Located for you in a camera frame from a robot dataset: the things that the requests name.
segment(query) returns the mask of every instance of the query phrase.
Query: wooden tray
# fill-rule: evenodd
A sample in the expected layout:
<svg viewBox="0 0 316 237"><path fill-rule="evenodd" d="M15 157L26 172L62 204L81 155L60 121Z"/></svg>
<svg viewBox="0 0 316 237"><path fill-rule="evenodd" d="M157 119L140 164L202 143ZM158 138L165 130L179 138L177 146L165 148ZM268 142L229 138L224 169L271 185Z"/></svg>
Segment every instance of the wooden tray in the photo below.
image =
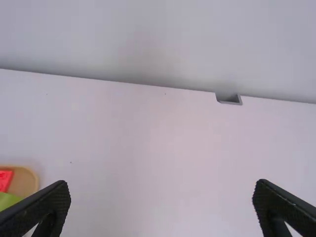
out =
<svg viewBox="0 0 316 237"><path fill-rule="evenodd" d="M29 168L14 165L0 165L0 170L13 170L13 178L7 193L26 198L39 189L39 178Z"/></svg>

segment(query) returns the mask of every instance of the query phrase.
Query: textured black surface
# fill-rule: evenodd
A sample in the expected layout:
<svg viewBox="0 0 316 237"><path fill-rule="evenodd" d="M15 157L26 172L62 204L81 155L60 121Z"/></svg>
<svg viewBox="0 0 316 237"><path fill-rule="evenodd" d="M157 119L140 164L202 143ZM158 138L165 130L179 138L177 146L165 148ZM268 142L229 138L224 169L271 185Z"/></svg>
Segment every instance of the textured black surface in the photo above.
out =
<svg viewBox="0 0 316 237"><path fill-rule="evenodd" d="M252 201L264 237L292 236L284 222L303 237L316 237L316 208L277 185L259 180Z"/></svg>
<svg viewBox="0 0 316 237"><path fill-rule="evenodd" d="M57 181L0 212L0 237L21 237L37 223L33 237L58 237L70 203L67 183Z"/></svg>

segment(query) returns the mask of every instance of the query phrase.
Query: white table surface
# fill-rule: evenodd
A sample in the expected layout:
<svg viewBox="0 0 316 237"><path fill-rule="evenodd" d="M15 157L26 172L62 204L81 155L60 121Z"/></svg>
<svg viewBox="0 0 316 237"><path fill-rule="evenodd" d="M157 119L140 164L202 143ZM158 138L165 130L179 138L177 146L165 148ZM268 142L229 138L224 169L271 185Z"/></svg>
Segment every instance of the white table surface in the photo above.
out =
<svg viewBox="0 0 316 237"><path fill-rule="evenodd" d="M266 178L316 204L316 105L0 70L0 160L63 179L65 237L260 237Z"/></svg>

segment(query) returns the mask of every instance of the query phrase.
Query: green object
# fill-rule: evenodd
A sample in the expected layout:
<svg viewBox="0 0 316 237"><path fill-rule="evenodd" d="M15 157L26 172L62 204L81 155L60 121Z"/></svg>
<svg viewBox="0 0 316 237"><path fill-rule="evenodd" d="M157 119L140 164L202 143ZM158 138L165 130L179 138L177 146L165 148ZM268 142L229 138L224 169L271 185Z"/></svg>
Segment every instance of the green object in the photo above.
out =
<svg viewBox="0 0 316 237"><path fill-rule="evenodd" d="M17 197L12 194L7 194L0 192L0 211L7 209L8 207L16 204L17 202L21 201L23 198Z"/></svg>

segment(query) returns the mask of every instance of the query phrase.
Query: red object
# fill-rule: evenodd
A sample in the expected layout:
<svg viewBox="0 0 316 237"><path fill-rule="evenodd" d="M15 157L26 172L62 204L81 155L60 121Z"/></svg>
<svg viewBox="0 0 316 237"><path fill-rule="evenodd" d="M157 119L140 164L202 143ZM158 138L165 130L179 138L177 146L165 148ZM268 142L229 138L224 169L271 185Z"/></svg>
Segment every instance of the red object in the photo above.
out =
<svg viewBox="0 0 316 237"><path fill-rule="evenodd" d="M0 170L0 192L6 193L13 177L13 171Z"/></svg>

